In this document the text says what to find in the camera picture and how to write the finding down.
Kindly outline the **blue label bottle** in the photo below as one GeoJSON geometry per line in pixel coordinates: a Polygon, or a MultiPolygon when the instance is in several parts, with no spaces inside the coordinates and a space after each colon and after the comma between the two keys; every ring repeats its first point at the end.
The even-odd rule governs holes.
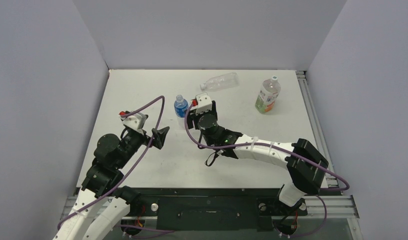
{"type": "Polygon", "coordinates": [[[189,107],[188,101],[181,94],[178,94],[175,98],[173,106],[180,127],[185,129],[186,110],[189,107]]]}

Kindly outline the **clear bottle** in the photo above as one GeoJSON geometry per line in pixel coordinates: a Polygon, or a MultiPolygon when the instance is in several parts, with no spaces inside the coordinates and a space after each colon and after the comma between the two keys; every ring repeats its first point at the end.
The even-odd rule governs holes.
{"type": "Polygon", "coordinates": [[[216,92],[239,85],[239,76],[236,72],[230,72],[223,75],[210,78],[199,85],[204,92],[216,92]]]}

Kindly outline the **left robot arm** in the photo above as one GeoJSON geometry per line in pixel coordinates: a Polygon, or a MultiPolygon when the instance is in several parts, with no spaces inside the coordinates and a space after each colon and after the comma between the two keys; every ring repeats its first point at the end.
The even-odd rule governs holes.
{"type": "Polygon", "coordinates": [[[141,146],[162,149],[169,127],[151,130],[125,126],[120,136],[103,135],[94,159],[67,217],[58,224],[56,240],[101,240],[121,220],[141,209],[141,193],[121,186],[126,178],[122,168],[141,146]]]}

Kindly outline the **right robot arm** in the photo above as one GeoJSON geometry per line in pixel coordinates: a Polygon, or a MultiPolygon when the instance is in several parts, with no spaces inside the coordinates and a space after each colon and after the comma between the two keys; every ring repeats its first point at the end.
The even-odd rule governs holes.
{"type": "Polygon", "coordinates": [[[212,149],[216,156],[249,159],[285,169],[291,178],[274,199],[275,209],[286,214],[299,206],[304,195],[317,195],[325,178],[323,171],[329,166],[327,159],[306,139],[296,142],[273,142],[232,131],[218,124],[215,101],[204,105],[193,100],[185,111],[187,130],[200,131],[196,141],[200,149],[212,149]]]}

